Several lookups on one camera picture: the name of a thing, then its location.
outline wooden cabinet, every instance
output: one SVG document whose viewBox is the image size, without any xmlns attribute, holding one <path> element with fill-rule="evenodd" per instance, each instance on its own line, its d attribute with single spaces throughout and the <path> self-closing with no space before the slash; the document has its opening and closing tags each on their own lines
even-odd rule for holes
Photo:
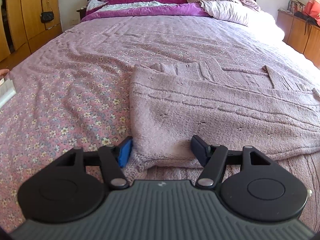
<svg viewBox="0 0 320 240">
<path fill-rule="evenodd" d="M 0 69 L 19 64 L 62 33 L 58 0 L 2 0 L 0 10 Z M 54 19 L 42 23 L 42 11 Z"/>
<path fill-rule="evenodd" d="M 30 40 L 45 31 L 45 26 L 40 21 L 42 12 L 41 0 L 21 0 L 21 7 L 27 38 Z"/>
<path fill-rule="evenodd" d="M 49 28 L 60 23 L 58 0 L 42 0 L 42 5 L 44 11 L 53 11 L 54 13 L 53 21 L 45 23 L 45 29 L 48 30 Z"/>
<path fill-rule="evenodd" d="M 7 38 L 4 33 L 4 25 L 2 21 L 2 14 L 0 10 L 0 61 L 10 55 L 10 50 L 7 43 Z"/>
<path fill-rule="evenodd" d="M 279 13 L 278 19 L 277 19 L 277 25 L 281 30 L 284 31 L 283 42 L 285 43 L 288 43 L 292 22 L 293 22 L 293 17 L 284 13 Z"/>
<path fill-rule="evenodd" d="M 311 27 L 308 43 L 303 54 L 315 66 L 320 67 L 320 30 L 318 28 Z"/>
<path fill-rule="evenodd" d="M 6 3 L 10 34 L 14 49 L 17 50 L 27 42 L 21 10 L 21 0 L 6 0 Z"/>
<path fill-rule="evenodd" d="M 320 69 L 320 28 L 280 10 L 277 25 L 284 31 L 283 41 Z"/>
<path fill-rule="evenodd" d="M 302 19 L 293 19 L 288 45 L 294 48 L 297 52 L 303 54 L 304 49 L 307 45 L 311 26 L 307 25 Z"/>
</svg>

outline books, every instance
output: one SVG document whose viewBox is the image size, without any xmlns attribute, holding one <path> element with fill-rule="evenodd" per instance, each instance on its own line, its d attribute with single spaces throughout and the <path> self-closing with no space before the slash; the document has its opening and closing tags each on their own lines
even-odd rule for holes
<svg viewBox="0 0 320 240">
<path fill-rule="evenodd" d="M 303 12 L 305 8 L 305 5 L 302 2 L 299 2 L 298 0 L 290 0 L 288 4 L 288 11 L 292 12 L 293 14 L 295 12 Z"/>
<path fill-rule="evenodd" d="M 4 81 L 0 85 L 0 108 L 4 106 L 4 104 L 8 102 L 16 93 L 17 92 L 14 88 L 12 80 L 7 79 Z"/>
</svg>

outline wooden wardrobe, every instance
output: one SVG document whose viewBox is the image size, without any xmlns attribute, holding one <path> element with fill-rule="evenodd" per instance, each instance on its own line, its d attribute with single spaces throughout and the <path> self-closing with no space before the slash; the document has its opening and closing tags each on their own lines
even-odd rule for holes
<svg viewBox="0 0 320 240">
<path fill-rule="evenodd" d="M 42 11 L 53 11 L 54 20 L 41 23 Z M 61 33 L 58 0 L 2 0 L 0 69 L 12 69 Z"/>
</svg>

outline red curtain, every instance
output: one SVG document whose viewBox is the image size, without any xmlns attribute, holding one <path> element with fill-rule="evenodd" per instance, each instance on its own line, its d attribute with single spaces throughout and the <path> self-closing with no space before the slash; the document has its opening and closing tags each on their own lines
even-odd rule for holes
<svg viewBox="0 0 320 240">
<path fill-rule="evenodd" d="M 309 0 L 303 13 L 316 19 L 320 25 L 320 0 Z"/>
</svg>

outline comforter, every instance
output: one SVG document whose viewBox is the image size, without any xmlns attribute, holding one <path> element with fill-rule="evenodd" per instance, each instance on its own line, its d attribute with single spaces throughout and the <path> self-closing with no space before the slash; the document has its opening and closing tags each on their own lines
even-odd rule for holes
<svg viewBox="0 0 320 240">
<path fill-rule="evenodd" d="M 212 16 L 245 26 L 273 20 L 254 0 L 91 0 L 82 21 L 145 15 Z"/>
</svg>

